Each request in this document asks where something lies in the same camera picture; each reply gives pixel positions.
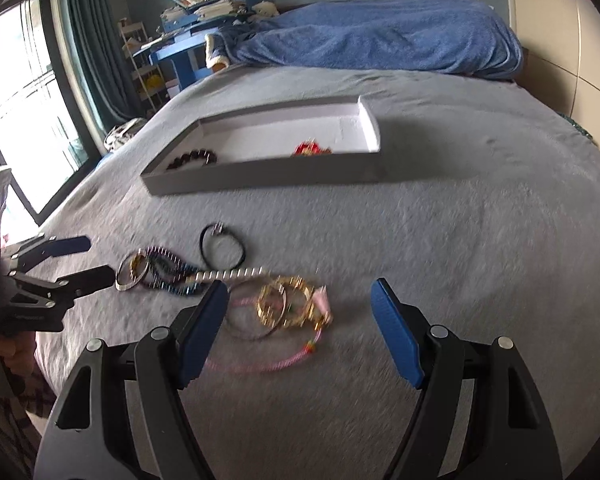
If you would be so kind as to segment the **left hand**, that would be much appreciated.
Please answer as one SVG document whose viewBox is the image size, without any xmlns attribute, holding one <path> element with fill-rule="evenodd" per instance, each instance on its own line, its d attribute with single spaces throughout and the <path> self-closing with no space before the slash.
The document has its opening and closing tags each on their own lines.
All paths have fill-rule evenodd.
<svg viewBox="0 0 600 480">
<path fill-rule="evenodd" d="M 35 367 L 35 333 L 23 332 L 6 337 L 0 334 L 0 358 L 7 368 L 17 376 L 27 377 Z"/>
</svg>

